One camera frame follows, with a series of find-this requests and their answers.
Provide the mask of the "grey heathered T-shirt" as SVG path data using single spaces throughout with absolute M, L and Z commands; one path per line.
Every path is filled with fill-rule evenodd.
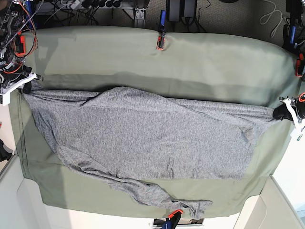
M 135 202 L 203 216 L 209 200 L 174 199 L 151 179 L 233 179 L 276 120 L 267 107 L 165 98 L 130 88 L 25 95 L 35 125 L 73 172 L 128 193 Z

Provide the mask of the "right orange black clamp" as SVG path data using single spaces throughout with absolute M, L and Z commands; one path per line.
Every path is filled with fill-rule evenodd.
M 296 61 L 295 76 L 303 77 L 305 74 L 305 56 L 300 53 Z

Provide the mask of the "green table cloth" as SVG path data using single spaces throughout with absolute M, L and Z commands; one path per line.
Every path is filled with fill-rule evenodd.
M 281 47 L 246 37 L 169 33 L 137 28 L 73 26 L 38 31 L 26 65 L 50 89 L 102 92 L 129 86 L 165 97 L 277 107 L 305 84 L 295 58 Z M 125 192 L 72 172 L 38 132 L 23 95 L 9 105 L 16 151 L 25 178 L 35 181 L 44 204 L 105 215 L 159 218 L 169 210 L 143 206 Z

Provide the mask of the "white power strip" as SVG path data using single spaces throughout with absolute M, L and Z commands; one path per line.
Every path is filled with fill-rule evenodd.
M 61 0 L 61 8 L 67 10 L 77 10 L 80 6 L 82 1 L 81 0 Z

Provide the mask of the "black power adapter right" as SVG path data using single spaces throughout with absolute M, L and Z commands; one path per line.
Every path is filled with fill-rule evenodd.
M 194 18 L 196 6 L 196 0 L 183 0 L 183 17 Z

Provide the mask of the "black power adapter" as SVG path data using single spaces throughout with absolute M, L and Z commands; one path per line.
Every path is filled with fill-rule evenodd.
M 194 18 L 196 6 L 196 0 L 183 0 L 183 17 Z
M 170 22 L 180 21 L 180 0 L 167 1 L 167 17 Z

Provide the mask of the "bottom orange black clamp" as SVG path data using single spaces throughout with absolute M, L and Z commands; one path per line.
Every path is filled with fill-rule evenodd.
M 179 220 L 181 219 L 182 214 L 183 211 L 181 209 L 172 212 L 168 216 L 168 218 L 166 218 L 166 221 L 163 223 L 162 229 L 175 229 L 178 225 Z

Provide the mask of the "black power adapter left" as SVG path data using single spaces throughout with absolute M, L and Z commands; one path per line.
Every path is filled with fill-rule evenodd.
M 167 17 L 170 22 L 180 21 L 180 0 L 167 1 Z

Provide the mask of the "aluminium frame bracket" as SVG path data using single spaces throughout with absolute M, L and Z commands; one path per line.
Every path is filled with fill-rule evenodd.
M 135 28 L 145 28 L 145 19 L 146 9 L 136 8 L 134 10 L 134 27 Z

